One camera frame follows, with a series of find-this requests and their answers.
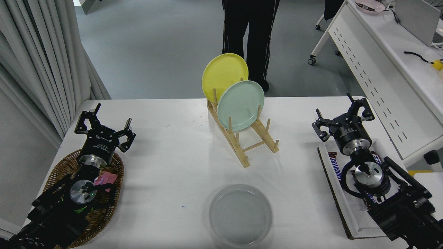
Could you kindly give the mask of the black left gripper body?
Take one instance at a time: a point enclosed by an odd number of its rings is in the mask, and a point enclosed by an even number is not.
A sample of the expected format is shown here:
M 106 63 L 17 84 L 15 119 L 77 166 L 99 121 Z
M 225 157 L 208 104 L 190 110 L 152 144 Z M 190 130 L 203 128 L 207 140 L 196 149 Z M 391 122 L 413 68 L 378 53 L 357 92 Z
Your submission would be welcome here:
M 115 130 L 108 127 L 90 129 L 81 150 L 81 161 L 85 161 L 86 156 L 95 156 L 105 162 L 111 162 L 115 149 L 120 143 L 115 133 Z

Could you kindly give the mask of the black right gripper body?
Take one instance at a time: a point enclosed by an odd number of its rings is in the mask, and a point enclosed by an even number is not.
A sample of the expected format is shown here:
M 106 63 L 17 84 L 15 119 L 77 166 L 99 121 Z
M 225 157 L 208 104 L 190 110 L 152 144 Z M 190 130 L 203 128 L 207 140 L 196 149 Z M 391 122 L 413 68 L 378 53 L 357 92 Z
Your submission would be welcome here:
M 333 134 L 339 148 L 362 146 L 368 148 L 368 133 L 361 123 L 346 123 Z

